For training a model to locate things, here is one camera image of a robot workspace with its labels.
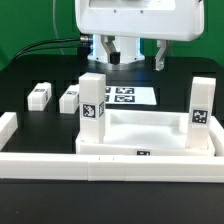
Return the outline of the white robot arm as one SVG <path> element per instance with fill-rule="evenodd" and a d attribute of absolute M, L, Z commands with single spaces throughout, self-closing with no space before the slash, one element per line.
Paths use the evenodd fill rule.
<path fill-rule="evenodd" d="M 174 41 L 192 41 L 204 31 L 204 0 L 75 0 L 83 34 L 93 36 L 88 57 L 110 67 L 140 61 L 140 41 L 157 42 L 154 68 L 164 68 Z"/>

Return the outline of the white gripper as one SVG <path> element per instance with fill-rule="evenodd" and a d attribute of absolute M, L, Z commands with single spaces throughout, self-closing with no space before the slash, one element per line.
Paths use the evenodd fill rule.
<path fill-rule="evenodd" d="M 169 40 L 192 41 L 204 31 L 203 0 L 75 0 L 75 15 L 82 33 L 102 35 L 112 65 L 120 63 L 114 36 L 157 39 L 156 71 L 165 67 Z"/>

